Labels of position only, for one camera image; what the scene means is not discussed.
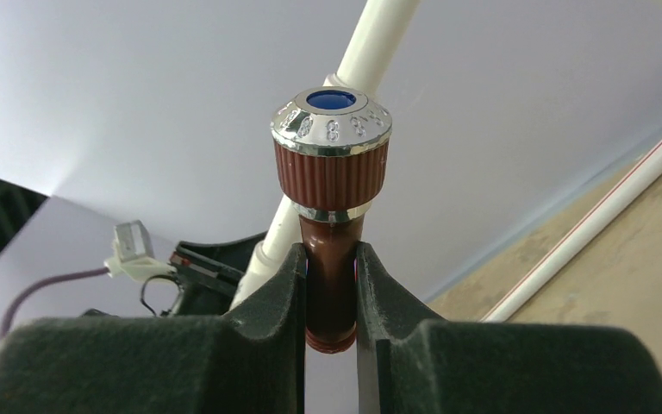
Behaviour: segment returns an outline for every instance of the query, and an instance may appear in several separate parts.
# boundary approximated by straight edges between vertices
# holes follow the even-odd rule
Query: blue button
[[[306,102],[319,110],[343,110],[354,105],[356,97],[349,92],[325,90],[311,93]]]

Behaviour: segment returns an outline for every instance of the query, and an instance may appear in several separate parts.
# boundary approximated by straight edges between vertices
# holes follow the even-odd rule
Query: cable
[[[0,341],[11,330],[11,324],[14,322],[14,317],[16,316],[16,313],[19,311],[19,307],[32,293],[40,290],[42,287],[55,285],[57,283],[62,283],[62,282],[69,282],[72,280],[92,278],[95,276],[106,274],[108,273],[108,271],[109,270],[107,267],[101,267],[99,269],[86,270],[84,272],[77,272],[77,273],[61,274],[59,276],[52,276],[49,278],[44,278],[42,280],[37,280],[32,285],[24,289],[21,293],[19,293],[19,295],[11,301],[11,303],[9,304],[9,308],[6,309],[6,312],[4,312],[1,318]]]
[[[174,278],[172,276],[166,276],[164,274],[157,274],[155,276],[151,276],[150,278],[146,279],[145,282],[143,282],[143,286],[141,286],[141,304],[145,306],[146,309],[151,311],[151,313],[153,313],[155,317],[157,317],[158,315],[156,314],[156,311],[153,310],[153,308],[146,303],[146,286],[148,286],[148,282],[155,279],[168,280],[172,282],[174,285],[176,285],[176,288],[178,289],[178,294],[176,295],[176,299],[174,299],[172,307],[169,309],[173,309],[178,303],[178,301],[181,300],[182,296],[184,296],[184,287],[181,285],[181,283],[178,281],[177,278]],[[164,310],[161,312],[161,316],[164,317],[168,315],[168,313],[169,313],[168,310]]]

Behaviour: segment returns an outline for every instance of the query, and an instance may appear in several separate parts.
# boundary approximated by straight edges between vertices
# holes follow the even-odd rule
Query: white wall
[[[0,2],[0,178],[169,240],[265,229],[268,120],[340,61],[362,2]],[[422,2],[365,238],[429,298],[662,129],[647,0]]]
[[[0,319],[11,299],[38,279],[100,267],[111,255],[115,221],[58,198],[47,200],[0,255]],[[156,257],[168,259],[174,243],[153,237]],[[140,285],[109,276],[66,282],[32,295],[17,314],[16,324],[36,317],[76,317],[90,308],[119,316],[148,316],[138,302]],[[147,289],[154,309],[165,309],[175,289],[160,283]],[[351,413],[357,410],[356,354],[318,354],[308,349],[308,412]]]

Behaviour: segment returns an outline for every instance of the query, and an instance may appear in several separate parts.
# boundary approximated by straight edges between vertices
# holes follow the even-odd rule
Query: beige floor
[[[625,172],[441,295],[433,309],[453,320],[478,320]],[[512,321],[622,326],[651,349],[662,369],[662,177]]]

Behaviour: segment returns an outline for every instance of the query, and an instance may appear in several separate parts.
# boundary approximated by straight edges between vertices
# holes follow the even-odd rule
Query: white pole
[[[482,319],[505,322],[662,174],[662,140]]]
[[[421,0],[368,0],[339,70],[324,85],[345,86],[374,96]],[[283,196],[265,240],[258,243],[230,309],[265,284],[283,264],[290,245],[301,241],[298,214]]]

